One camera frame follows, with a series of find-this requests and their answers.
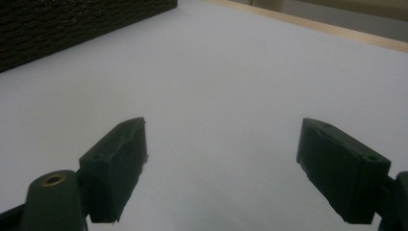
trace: wooden trim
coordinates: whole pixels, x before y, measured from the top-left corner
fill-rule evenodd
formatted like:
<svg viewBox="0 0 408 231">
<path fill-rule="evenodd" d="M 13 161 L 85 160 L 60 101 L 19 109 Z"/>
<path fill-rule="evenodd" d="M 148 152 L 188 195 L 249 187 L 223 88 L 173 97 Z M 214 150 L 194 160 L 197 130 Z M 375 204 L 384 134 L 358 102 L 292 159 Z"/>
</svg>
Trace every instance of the wooden trim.
<svg viewBox="0 0 408 231">
<path fill-rule="evenodd" d="M 228 7 L 231 9 L 236 9 L 243 12 L 255 13 L 258 15 L 274 18 L 280 21 L 292 23 L 294 25 L 310 28 L 313 30 L 321 31 L 330 35 L 356 40 L 363 43 L 376 45 L 380 47 L 385 47 L 395 51 L 406 52 L 408 53 L 408 42 L 394 40 L 390 38 L 383 38 L 379 36 L 370 35 L 367 33 L 362 33 L 358 31 L 349 30 L 342 27 L 332 26 L 329 24 L 316 22 L 313 20 L 296 17 L 284 13 L 273 12 L 265 9 L 255 8 L 247 6 L 245 4 L 231 2 L 227 0 L 205 0 L 210 3 Z"/>
</svg>

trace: woven basket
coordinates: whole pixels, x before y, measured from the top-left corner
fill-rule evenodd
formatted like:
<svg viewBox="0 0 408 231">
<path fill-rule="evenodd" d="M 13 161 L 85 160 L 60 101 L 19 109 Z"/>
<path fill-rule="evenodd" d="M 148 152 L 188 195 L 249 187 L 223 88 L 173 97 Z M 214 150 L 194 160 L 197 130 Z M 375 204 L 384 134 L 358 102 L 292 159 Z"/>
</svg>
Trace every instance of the woven basket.
<svg viewBox="0 0 408 231">
<path fill-rule="evenodd" d="M 176 6 L 177 0 L 1 0 L 0 72 Z"/>
</svg>

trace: dark wicker container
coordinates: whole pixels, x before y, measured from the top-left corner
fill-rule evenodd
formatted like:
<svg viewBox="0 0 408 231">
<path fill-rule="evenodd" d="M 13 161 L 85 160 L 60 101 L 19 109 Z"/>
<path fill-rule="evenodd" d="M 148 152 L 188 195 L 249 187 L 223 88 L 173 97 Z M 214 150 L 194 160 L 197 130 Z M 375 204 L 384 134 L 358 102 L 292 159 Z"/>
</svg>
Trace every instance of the dark wicker container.
<svg viewBox="0 0 408 231">
<path fill-rule="evenodd" d="M 0 0 L 0 72 L 176 7 L 177 0 Z"/>
</svg>

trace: white tabletop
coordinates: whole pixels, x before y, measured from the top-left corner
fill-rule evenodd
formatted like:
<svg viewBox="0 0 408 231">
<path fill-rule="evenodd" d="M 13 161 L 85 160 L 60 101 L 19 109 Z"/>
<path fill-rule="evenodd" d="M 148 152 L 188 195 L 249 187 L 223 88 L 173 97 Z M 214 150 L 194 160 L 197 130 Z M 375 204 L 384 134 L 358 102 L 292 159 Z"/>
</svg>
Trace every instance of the white tabletop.
<svg viewBox="0 0 408 231">
<path fill-rule="evenodd" d="M 0 210 L 144 116 L 149 162 L 90 230 L 376 230 L 349 225 L 295 161 L 303 117 L 408 169 L 408 54 L 203 1 L 0 74 Z"/>
</svg>

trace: white table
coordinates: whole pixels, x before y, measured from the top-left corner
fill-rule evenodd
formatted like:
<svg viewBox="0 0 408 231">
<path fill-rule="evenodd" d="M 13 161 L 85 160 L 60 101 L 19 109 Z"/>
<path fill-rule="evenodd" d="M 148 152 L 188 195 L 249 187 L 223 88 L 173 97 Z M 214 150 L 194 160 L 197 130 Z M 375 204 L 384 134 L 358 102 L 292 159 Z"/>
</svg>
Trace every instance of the white table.
<svg viewBox="0 0 408 231">
<path fill-rule="evenodd" d="M 408 169 L 408 55 L 203 1 L 0 74 L 0 210 L 144 116 L 121 221 L 90 230 L 376 230 L 345 224 L 295 162 L 320 119 Z"/>
</svg>

